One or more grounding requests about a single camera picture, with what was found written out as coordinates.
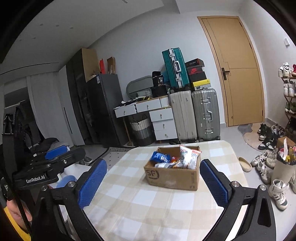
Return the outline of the person's left hand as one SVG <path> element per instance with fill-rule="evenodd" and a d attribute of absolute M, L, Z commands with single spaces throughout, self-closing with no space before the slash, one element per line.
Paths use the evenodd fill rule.
<path fill-rule="evenodd" d="M 27 205 L 25 204 L 25 202 L 21 201 L 22 203 L 22 206 L 23 206 L 23 209 L 25 211 L 25 214 L 26 214 L 26 217 L 27 217 L 27 220 L 29 222 L 32 221 L 32 215 L 27 207 Z M 8 208 L 8 211 L 10 212 L 12 218 L 14 219 L 14 221 L 19 225 L 19 227 L 21 229 L 23 229 L 24 231 L 28 231 L 28 229 L 26 228 L 26 225 L 25 225 L 25 222 L 22 218 L 22 215 L 21 215 L 21 212 L 18 208 L 18 205 L 16 203 L 16 201 L 13 199 L 13 200 L 8 200 L 6 202 L 6 206 Z"/>

